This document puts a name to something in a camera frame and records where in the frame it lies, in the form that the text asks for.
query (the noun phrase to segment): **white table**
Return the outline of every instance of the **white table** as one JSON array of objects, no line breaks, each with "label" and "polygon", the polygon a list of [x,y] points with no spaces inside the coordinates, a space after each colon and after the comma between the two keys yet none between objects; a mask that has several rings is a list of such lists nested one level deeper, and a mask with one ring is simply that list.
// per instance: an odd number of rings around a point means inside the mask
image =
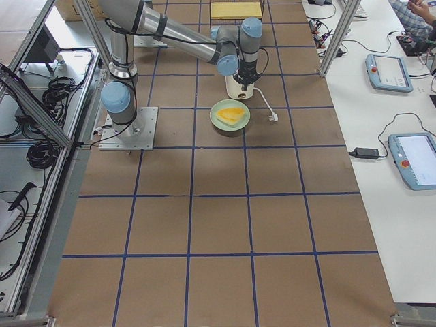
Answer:
[{"label": "white table", "polygon": [[[342,7],[334,1],[337,14],[323,20],[336,26]],[[332,6],[309,5],[307,16],[326,17]],[[403,29],[387,0],[362,0],[369,14],[367,21],[353,22],[348,39],[358,40],[371,50],[388,48],[386,35]],[[387,55],[405,57],[390,36]],[[436,131],[436,108],[429,98],[431,78],[413,79],[408,94],[377,91],[367,78],[364,60],[369,51],[354,42],[344,42],[349,52],[335,59],[326,77],[339,123],[349,150],[354,147],[378,148],[377,140],[395,114],[415,112],[424,126]],[[405,57],[409,74],[428,73],[416,57]],[[381,137],[394,133],[421,132],[414,116],[400,116]],[[391,154],[387,159],[352,159],[377,248],[395,302],[436,302],[436,191],[411,191],[401,180]]]}]

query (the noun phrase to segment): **metal base plate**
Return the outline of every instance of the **metal base plate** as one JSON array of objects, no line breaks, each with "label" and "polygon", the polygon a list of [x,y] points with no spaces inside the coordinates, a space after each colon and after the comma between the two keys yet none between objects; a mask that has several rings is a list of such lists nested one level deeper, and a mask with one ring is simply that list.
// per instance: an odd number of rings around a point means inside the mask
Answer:
[{"label": "metal base plate", "polygon": [[134,46],[138,48],[166,48],[168,45],[153,39],[151,36],[134,36]]},{"label": "metal base plate", "polygon": [[[155,140],[155,130],[157,122],[158,107],[141,107],[138,109],[138,116],[145,122],[142,133],[132,137],[115,136],[114,129],[105,129],[102,139],[110,138],[99,143],[100,150],[153,150],[153,142]],[[109,115],[106,118],[105,125],[112,124],[112,119]]]}]

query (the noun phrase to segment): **white power cord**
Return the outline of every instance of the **white power cord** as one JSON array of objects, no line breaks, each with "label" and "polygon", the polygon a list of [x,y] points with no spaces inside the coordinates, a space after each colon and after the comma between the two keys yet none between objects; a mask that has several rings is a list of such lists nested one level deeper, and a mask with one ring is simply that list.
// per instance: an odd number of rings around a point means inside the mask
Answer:
[{"label": "white power cord", "polygon": [[260,95],[262,96],[262,99],[265,101],[265,104],[268,106],[268,109],[271,111],[271,116],[269,116],[269,120],[270,121],[278,121],[279,117],[277,116],[277,114],[274,112],[274,110],[271,108],[270,104],[268,103],[268,101],[266,101],[264,94],[262,93],[262,91],[260,89],[258,89],[257,87],[254,87],[253,89],[255,89],[256,91],[258,91],[260,93]]}]

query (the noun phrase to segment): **bowl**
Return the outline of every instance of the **bowl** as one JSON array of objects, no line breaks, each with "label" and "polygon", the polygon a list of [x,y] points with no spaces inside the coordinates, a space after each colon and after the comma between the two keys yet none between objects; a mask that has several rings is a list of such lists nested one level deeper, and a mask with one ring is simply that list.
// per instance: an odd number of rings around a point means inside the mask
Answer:
[{"label": "bowl", "polygon": [[[227,125],[226,123],[220,121],[217,118],[216,113],[218,111],[220,111],[221,109],[234,108],[234,107],[242,108],[245,111],[244,117],[239,122],[237,122],[235,125],[233,125],[233,126]],[[213,107],[211,108],[210,118],[211,118],[212,124],[217,129],[220,129],[221,131],[238,131],[238,130],[244,128],[248,124],[248,122],[250,120],[250,110],[241,101],[233,100],[233,99],[226,99],[226,100],[221,100],[220,102],[217,102],[216,104],[213,105]]]}]

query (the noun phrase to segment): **brown tiled surface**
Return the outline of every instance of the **brown tiled surface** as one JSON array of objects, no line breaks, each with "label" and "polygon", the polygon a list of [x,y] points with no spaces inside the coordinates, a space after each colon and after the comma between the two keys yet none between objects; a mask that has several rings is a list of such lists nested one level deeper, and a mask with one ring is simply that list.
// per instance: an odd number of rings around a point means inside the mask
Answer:
[{"label": "brown tiled surface", "polygon": [[[208,34],[208,0],[154,2]],[[138,103],[161,107],[155,149],[92,151],[49,310],[60,326],[388,326],[392,298],[300,1],[270,1],[263,21],[270,63],[255,85],[279,121],[256,92],[232,135],[209,119],[227,98],[213,65],[135,50]]]}]

